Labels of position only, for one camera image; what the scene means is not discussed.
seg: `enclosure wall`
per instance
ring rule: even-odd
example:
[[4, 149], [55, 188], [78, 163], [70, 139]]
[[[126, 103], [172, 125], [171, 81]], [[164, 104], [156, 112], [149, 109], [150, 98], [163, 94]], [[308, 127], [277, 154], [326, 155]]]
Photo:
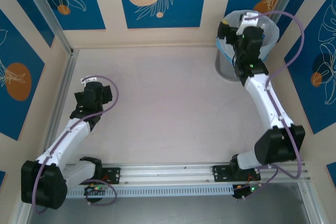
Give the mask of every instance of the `enclosure wall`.
[[69, 57], [41, 34], [17, 0], [0, 0], [0, 223], [17, 214], [20, 169], [42, 151]]
[[228, 0], [204, 0], [199, 27], [145, 29], [128, 29], [122, 0], [97, 1], [106, 30], [66, 30], [75, 48], [213, 44]]
[[[304, 1], [296, 16], [302, 21], [305, 28], [310, 23], [315, 24], [318, 21], [318, 17], [315, 19], [313, 18], [320, 9], [321, 10], [322, 8], [325, 9], [325, 7], [322, 6], [325, 3], [325, 1], [326, 0]], [[333, 6], [333, 8], [335, 7], [334, 2], [329, 1], [328, 3], [331, 6]], [[312, 75], [314, 72], [314, 70], [311, 69], [312, 66], [310, 65], [310, 67], [307, 67], [305, 65], [305, 62], [309, 61], [311, 58], [314, 59], [316, 55], [312, 55], [313, 50], [315, 49], [319, 50], [319, 45], [321, 42], [320, 41], [316, 41], [314, 43], [311, 42], [312, 38], [318, 36], [320, 32], [320, 26], [324, 22], [323, 13], [319, 17], [322, 17], [320, 19], [319, 23], [320, 25], [318, 25], [313, 32], [311, 32], [310, 29], [306, 29], [305, 34], [307, 40], [305, 48], [307, 48], [308, 50], [304, 50], [304, 52], [298, 58], [298, 62], [303, 62], [303, 64], [300, 63], [290, 68], [292, 76], [286, 69], [278, 77], [276, 77], [272, 81], [272, 83], [287, 113], [290, 115], [290, 117], [296, 124], [302, 124], [306, 130], [306, 137], [301, 149], [301, 155], [308, 167], [310, 177], [314, 182], [319, 197], [322, 200], [323, 207], [327, 211], [329, 219], [334, 220], [336, 218], [336, 212], [334, 211], [333, 207], [334, 204], [336, 203], [335, 187], [330, 179], [326, 165], [336, 161], [336, 141], [335, 141], [336, 125], [332, 124], [326, 129], [321, 130], [319, 132], [315, 132], [315, 134], [313, 134], [312, 128], [314, 129], [314, 124], [312, 124], [313, 127], [311, 128], [311, 125], [307, 120], [306, 113], [301, 104], [302, 101], [306, 103], [307, 100], [315, 104], [316, 106], [315, 108], [314, 106], [311, 105], [307, 106], [306, 110], [318, 110], [318, 108], [324, 108], [324, 106], [327, 106], [329, 113], [325, 113], [324, 116], [318, 118], [321, 123], [323, 123], [324, 120], [327, 120], [327, 118], [335, 117], [335, 114], [333, 112], [335, 105], [333, 104], [326, 105], [324, 99], [318, 99], [318, 97], [315, 96], [319, 92], [322, 93], [324, 92], [324, 86], [323, 86], [325, 84], [323, 83], [324, 81], [319, 81], [318, 84], [316, 82], [311, 83], [313, 79], [310, 78], [305, 79], [304, 77], [306, 73]], [[280, 66], [284, 64], [283, 61], [284, 57], [296, 43], [299, 36], [300, 36], [300, 30], [297, 24], [295, 22], [291, 22], [290, 26], [284, 33], [282, 39], [272, 50], [270, 57], [266, 62], [267, 67], [270, 69], [271, 72], [274, 72], [276, 69], [278, 69]], [[292, 48], [291, 50], [292, 53], [290, 55], [293, 56], [293, 54], [295, 53], [295, 51], [297, 51], [297, 49], [298, 44], [296, 44]], [[332, 60], [333, 57], [335, 57], [335, 55], [331, 55], [330, 59], [331, 61], [333, 61]], [[296, 77], [294, 80], [298, 80], [296, 86], [293, 84], [292, 80], [292, 77], [294, 76]], [[305, 90], [306, 88], [308, 89], [313, 84], [315, 86], [315, 89], [313, 89], [312, 92], [308, 92], [305, 97], [298, 96], [296, 88]]]

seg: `wire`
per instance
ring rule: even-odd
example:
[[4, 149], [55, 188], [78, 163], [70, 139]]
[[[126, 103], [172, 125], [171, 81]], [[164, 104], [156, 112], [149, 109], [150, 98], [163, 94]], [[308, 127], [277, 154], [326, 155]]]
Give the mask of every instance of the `wire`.
[[268, 183], [270, 183], [279, 173], [279, 170], [276, 169], [275, 173], [273, 174], [272, 177], [270, 177], [265, 183], [263, 183], [262, 186], [259, 187], [259, 189], [255, 190], [253, 193], [247, 195], [247, 196], [244, 196], [244, 198], [242, 198], [243, 200], [245, 200], [246, 198], [250, 197], [251, 195], [254, 195], [256, 192], [262, 190]]
[[258, 180], [256, 180], [255, 178], [253, 178], [251, 175], [249, 176], [249, 180], [252, 179], [254, 182], [259, 182]]
[[[75, 128], [79, 123], [83, 122], [84, 120], [86, 120], [86, 119], [88, 119], [88, 118], [92, 118], [92, 117], [94, 117], [94, 116], [102, 115], [102, 114], [104, 114], [104, 113], [110, 111], [111, 109], [113, 109], [113, 107], [116, 105], [116, 103], [117, 103], [117, 101], [118, 101], [118, 99], [119, 99], [119, 90], [118, 90], [118, 87], [117, 87], [117, 85], [116, 85], [112, 80], [110, 80], [109, 78], [107, 78], [107, 77], [105, 77], [105, 76], [93, 75], [93, 76], [87, 76], [87, 77], [83, 78], [83, 81], [85, 81], [85, 80], [87, 80], [87, 79], [89, 79], [89, 78], [93, 78], [93, 77], [94, 77], [94, 78], [105, 79], [105, 80], [109, 81], [109, 82], [114, 86], [114, 88], [115, 88], [115, 90], [116, 90], [116, 91], [115, 91], [115, 92], [116, 92], [116, 93], [115, 93], [115, 94], [116, 94], [116, 95], [115, 95], [115, 100], [114, 100], [114, 102], [112, 103], [112, 105], [109, 106], [106, 110], [101, 111], [101, 112], [97, 112], [97, 113], [94, 113], [94, 114], [91, 114], [91, 115], [87, 115], [87, 116], [83, 117], [82, 119], [78, 120], [76, 123], [74, 123], [74, 124], [70, 127], [70, 131], [71, 131], [73, 128]], [[57, 141], [57, 143], [55, 144], [55, 146], [50, 150], [49, 156], [46, 157], [46, 159], [43, 161], [43, 163], [42, 163], [40, 169], [39, 169], [38, 172], [37, 172], [37, 176], [36, 176], [35, 183], [34, 183], [34, 186], [33, 186], [33, 194], [32, 194], [32, 196], [31, 196], [31, 203], [32, 203], [33, 209], [34, 209], [35, 212], [38, 213], [38, 214], [42, 214], [43, 212], [45, 212], [45, 211], [48, 209], [48, 208], [45, 208], [45, 209], [43, 209], [42, 211], [39, 211], [39, 210], [37, 209], [37, 205], [36, 205], [36, 191], [37, 191], [38, 182], [39, 182], [39, 180], [40, 180], [40, 178], [41, 178], [41, 174], [42, 174], [43, 169], [44, 169], [44, 167], [46, 166], [48, 160], [49, 160], [50, 157], [52, 156], [52, 154], [55, 152], [55, 150], [57, 149], [57, 147], [60, 145], [60, 143], [64, 140], [64, 138], [68, 135], [68, 133], [69, 133], [70, 131], [66, 131], [66, 132], [60, 137], [60, 139]]]
[[248, 185], [248, 183], [250, 183], [250, 180], [251, 180], [251, 176], [248, 175], [248, 180], [247, 180], [247, 182], [246, 182], [246, 185]]
[[104, 204], [97, 204], [97, 203], [91, 203], [90, 201], [89, 201], [89, 195], [93, 192], [93, 191], [95, 191], [95, 190], [92, 190], [92, 191], [89, 191], [87, 194], [86, 194], [86, 196], [85, 196], [85, 200], [88, 202], [88, 204], [90, 204], [90, 205], [93, 205], [93, 206], [96, 206], [96, 207], [106, 207], [106, 206], [111, 206], [113, 203], [115, 203], [115, 201], [117, 200], [117, 191], [115, 190], [115, 188], [113, 187], [113, 186], [111, 186], [109, 183], [107, 183], [107, 182], [105, 182], [105, 181], [102, 181], [102, 180], [98, 180], [98, 179], [87, 179], [87, 180], [85, 180], [84, 182], [88, 182], [88, 183], [91, 183], [91, 182], [95, 182], [95, 183], [100, 183], [100, 184], [104, 184], [104, 185], [106, 185], [106, 186], [108, 186], [109, 188], [111, 188], [112, 189], [112, 191], [114, 192], [114, 195], [115, 195], [115, 197], [114, 197], [114, 199], [111, 201], [111, 202], [109, 202], [109, 203], [104, 203]]
[[[296, 143], [295, 143], [295, 140], [294, 140], [294, 137], [292, 135], [292, 133], [290, 132], [289, 130], [289, 127], [287, 126], [285, 120], [283, 119], [282, 117], [282, 114], [281, 114], [281, 111], [277, 105], [277, 103], [275, 102], [270, 90], [268, 89], [268, 86], [271, 82], [271, 80], [277, 76], [279, 73], [281, 73], [283, 70], [285, 70], [288, 66], [290, 66], [300, 55], [302, 49], [303, 49], [303, 44], [304, 44], [304, 41], [305, 41], [305, 31], [304, 31], [304, 28], [303, 28], [303, 25], [302, 23], [300, 22], [300, 20], [295, 17], [294, 15], [288, 13], [288, 12], [284, 12], [284, 11], [281, 11], [281, 10], [272, 10], [270, 12], [266, 12], [266, 13], [262, 13], [262, 14], [259, 14], [258, 16], [256, 17], [252, 17], [252, 18], [246, 18], [246, 20], [251, 20], [251, 19], [256, 19], [256, 18], [259, 18], [261, 16], [266, 16], [266, 15], [269, 15], [269, 14], [282, 14], [282, 15], [285, 15], [287, 17], [290, 17], [291, 19], [293, 19], [299, 26], [300, 28], [300, 31], [301, 31], [301, 42], [300, 42], [300, 46], [299, 46], [299, 49], [298, 51], [296, 52], [296, 54], [294, 55], [294, 57], [288, 61], [285, 65], [283, 65], [281, 68], [279, 68], [275, 73], [273, 73], [272, 75], [270, 75], [266, 81], [266, 91], [267, 91], [267, 94], [274, 106], [274, 108], [276, 109], [277, 111], [277, 114], [280, 118], [280, 121], [282, 122], [288, 136], [289, 136], [289, 139], [292, 143], [292, 146], [293, 146], [293, 149], [294, 149], [294, 152], [295, 152], [295, 155], [296, 155], [296, 158], [297, 158], [297, 162], [298, 162], [298, 172], [295, 176], [291, 175], [289, 172], [287, 172], [286, 170], [284, 170], [283, 168], [275, 165], [275, 164], [271, 164], [271, 167], [272, 168], [276, 168], [276, 173], [275, 175], [273, 175], [269, 180], [267, 180], [258, 190], [260, 190], [263, 186], [265, 186], [266, 184], [268, 184], [272, 179], [275, 178], [275, 176], [278, 174], [279, 170], [282, 171], [283, 173], [285, 173], [286, 175], [288, 175], [289, 177], [291, 178], [294, 178], [294, 179], [297, 179], [301, 176], [301, 172], [302, 172], [302, 164], [301, 164], [301, 157], [300, 157], [300, 153], [299, 153], [299, 150], [296, 146]], [[261, 166], [261, 167], [257, 167], [258, 169], [266, 169], [266, 168], [269, 168], [268, 166]]]

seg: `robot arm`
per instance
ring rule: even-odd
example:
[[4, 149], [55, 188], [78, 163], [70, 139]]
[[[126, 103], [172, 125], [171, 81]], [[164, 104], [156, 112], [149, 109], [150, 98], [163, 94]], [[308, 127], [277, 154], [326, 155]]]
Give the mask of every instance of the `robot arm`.
[[[233, 64], [236, 75], [253, 98], [265, 130], [265, 134], [257, 141], [252, 151], [233, 156], [230, 162], [233, 174], [247, 174], [250, 169], [261, 165], [285, 162], [296, 158], [281, 119], [284, 119], [285, 124], [289, 127], [298, 149], [300, 149], [305, 136], [303, 127], [295, 126], [285, 113], [271, 83], [266, 86], [268, 70], [259, 59], [263, 43], [263, 30], [257, 27], [257, 18], [246, 20], [246, 18], [256, 16], [258, 13], [252, 12], [242, 15], [239, 28], [230, 27], [225, 20], [220, 23], [218, 28], [218, 37], [220, 39], [226, 37], [227, 43], [233, 45], [235, 52]], [[271, 93], [282, 118], [279, 118], [267, 91]]]
[[101, 160], [84, 157], [71, 168], [65, 166], [78, 145], [92, 131], [100, 120], [100, 115], [80, 121], [87, 115], [103, 111], [103, 104], [112, 101], [110, 86], [104, 87], [96, 78], [89, 78], [84, 92], [75, 93], [76, 109], [61, 135], [53, 145], [34, 162], [26, 161], [21, 168], [21, 198], [32, 203], [33, 186], [41, 165], [47, 160], [38, 183], [36, 204], [52, 209], [59, 208], [64, 202], [67, 190], [74, 188], [86, 179], [101, 179]]

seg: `purple cable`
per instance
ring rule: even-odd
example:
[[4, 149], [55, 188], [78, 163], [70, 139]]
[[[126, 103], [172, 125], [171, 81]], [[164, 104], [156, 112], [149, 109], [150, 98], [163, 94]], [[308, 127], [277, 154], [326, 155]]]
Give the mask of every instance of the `purple cable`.
[[[282, 117], [281, 115], [281, 111], [280, 109], [278, 108], [278, 105], [277, 103], [275, 102], [271, 92], [269, 91], [269, 89], [267, 89], [270, 81], [275, 77], [277, 76], [280, 72], [282, 72], [284, 69], [286, 69], [288, 66], [290, 66], [300, 55], [302, 49], [303, 49], [303, 43], [305, 41], [305, 31], [304, 31], [304, 28], [303, 28], [303, 25], [302, 23], [299, 21], [299, 19], [297, 17], [295, 17], [294, 15], [288, 13], [288, 12], [284, 12], [284, 11], [281, 11], [281, 10], [272, 10], [270, 12], [266, 12], [266, 13], [262, 13], [262, 14], [259, 14], [258, 16], [256, 17], [252, 17], [252, 18], [246, 18], [246, 20], [251, 20], [251, 19], [256, 19], [256, 18], [259, 18], [261, 16], [266, 16], [266, 15], [269, 15], [269, 14], [274, 14], [274, 13], [277, 13], [277, 14], [282, 14], [282, 15], [285, 15], [287, 17], [290, 17], [291, 19], [293, 19], [299, 26], [300, 28], [300, 31], [301, 31], [301, 42], [300, 42], [300, 46], [299, 46], [299, 49], [298, 51], [296, 52], [296, 54], [294, 55], [294, 57], [288, 61], [285, 65], [283, 65], [281, 68], [279, 68], [275, 73], [273, 73], [272, 75], [270, 75], [266, 81], [266, 90], [267, 90], [267, 94], [274, 106], [274, 108], [276, 109], [277, 111], [277, 114], [279, 117]], [[275, 176], [278, 174], [279, 170], [282, 171], [283, 173], [285, 173], [286, 175], [288, 175], [289, 177], [291, 178], [294, 178], [294, 179], [297, 179], [301, 176], [301, 172], [302, 172], [302, 164], [301, 164], [301, 157], [300, 157], [300, 153], [299, 153], [299, 150], [295, 144], [295, 140], [294, 140], [294, 137], [292, 135], [292, 133], [290, 132], [289, 130], [289, 127], [287, 126], [286, 122], [284, 119], [281, 119], [281, 122], [289, 136], [289, 139], [292, 143], [292, 146], [293, 146], [293, 149], [294, 149], [294, 152], [295, 152], [295, 155], [296, 155], [296, 158], [297, 158], [297, 161], [298, 161], [298, 172], [295, 176], [291, 175], [289, 172], [287, 172], [286, 170], [284, 170], [283, 168], [279, 167], [278, 165], [275, 165], [275, 164], [271, 164], [272, 168], [275, 168], [277, 171], [275, 172], [275, 174], [269, 179], [267, 180], [260, 188], [259, 190], [266, 184], [268, 184], [272, 179], [275, 178]], [[269, 168], [268, 166], [261, 166], [261, 167], [258, 167], [258, 169], [267, 169]]]
[[[93, 75], [93, 76], [87, 76], [85, 78], [83, 78], [83, 81], [89, 79], [89, 78], [101, 78], [101, 79], [105, 79], [107, 81], [109, 81], [115, 88], [115, 100], [114, 102], [112, 103], [111, 106], [109, 106], [106, 110], [104, 111], [101, 111], [101, 112], [97, 112], [95, 114], [91, 114], [91, 115], [87, 115], [85, 117], [83, 117], [82, 119], [78, 120], [76, 123], [74, 123], [71, 127], [70, 127], [70, 130], [72, 130], [74, 127], [76, 127], [79, 123], [83, 122], [84, 120], [88, 119], [88, 118], [92, 118], [94, 116], [97, 116], [97, 115], [102, 115], [108, 111], [110, 111], [111, 109], [113, 109], [113, 107], [116, 105], [118, 99], [119, 99], [119, 90], [118, 90], [118, 87], [117, 85], [112, 81], [110, 80], [109, 78], [105, 77], [105, 76], [99, 76], [99, 75]], [[35, 183], [34, 183], [34, 187], [33, 187], [33, 195], [31, 197], [31, 203], [32, 203], [32, 206], [33, 206], [33, 209], [35, 210], [35, 212], [37, 212], [38, 214], [42, 214], [43, 212], [45, 212], [47, 210], [47, 208], [43, 209], [42, 211], [39, 211], [37, 210], [37, 206], [36, 206], [36, 191], [37, 191], [37, 186], [38, 186], [38, 182], [40, 180], [40, 177], [41, 177], [41, 174], [43, 172], [43, 169], [44, 167], [46, 166], [48, 160], [50, 159], [49, 157], [52, 156], [52, 154], [55, 152], [55, 150], [57, 149], [57, 147], [60, 145], [60, 143], [64, 140], [64, 138], [68, 135], [69, 131], [66, 131], [62, 136], [61, 138], [57, 141], [57, 143], [55, 144], [55, 146], [50, 150], [50, 153], [49, 153], [49, 156], [46, 157], [46, 159], [43, 161], [40, 169], [38, 170], [38, 173], [37, 173], [37, 176], [36, 176], [36, 179], [35, 179]]]
[[106, 206], [110, 206], [112, 205], [113, 203], [115, 203], [115, 201], [117, 200], [117, 191], [115, 190], [115, 188], [113, 186], [111, 186], [109, 183], [106, 183], [105, 181], [102, 181], [102, 180], [98, 180], [98, 179], [87, 179], [85, 180], [85, 182], [88, 182], [88, 183], [101, 183], [101, 184], [104, 184], [106, 186], [108, 186], [109, 188], [112, 189], [112, 191], [114, 192], [114, 199], [113, 201], [109, 202], [109, 203], [105, 203], [105, 204], [96, 204], [96, 203], [91, 203], [89, 201], [89, 198], [88, 196], [91, 194], [92, 191], [89, 191], [87, 194], [86, 194], [86, 197], [85, 197], [85, 200], [90, 204], [90, 205], [93, 205], [93, 206], [96, 206], [96, 207], [106, 207]]
[[279, 170], [277, 169], [277, 170], [275, 171], [275, 173], [273, 174], [272, 177], [270, 177], [265, 183], [263, 183], [263, 185], [260, 186], [259, 189], [257, 189], [257, 190], [254, 191], [253, 193], [247, 195], [246, 197], [244, 197], [244, 200], [245, 200], [246, 198], [250, 197], [251, 195], [254, 195], [256, 192], [260, 191], [261, 189], [263, 189], [268, 183], [271, 182], [271, 180], [273, 180], [273, 179], [278, 175], [278, 173], [279, 173]]

